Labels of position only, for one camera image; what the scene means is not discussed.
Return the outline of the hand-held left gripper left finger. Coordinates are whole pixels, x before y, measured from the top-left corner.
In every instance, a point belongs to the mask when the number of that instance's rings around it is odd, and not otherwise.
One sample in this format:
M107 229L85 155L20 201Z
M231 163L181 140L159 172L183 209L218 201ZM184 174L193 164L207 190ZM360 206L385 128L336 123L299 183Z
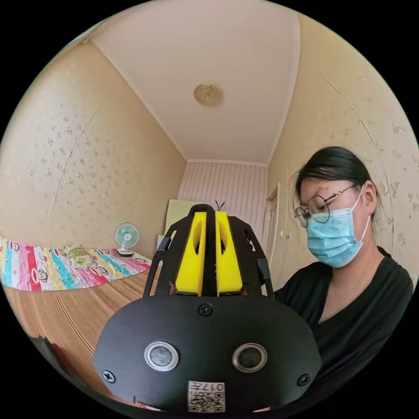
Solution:
M206 248L206 212L193 215L175 281L176 291L201 295Z

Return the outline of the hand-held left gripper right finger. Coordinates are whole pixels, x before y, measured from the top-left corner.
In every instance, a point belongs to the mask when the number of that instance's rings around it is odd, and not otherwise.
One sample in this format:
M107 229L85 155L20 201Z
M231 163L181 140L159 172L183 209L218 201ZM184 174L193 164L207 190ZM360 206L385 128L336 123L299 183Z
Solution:
M226 212L215 212L217 294L240 294L240 274L232 231Z

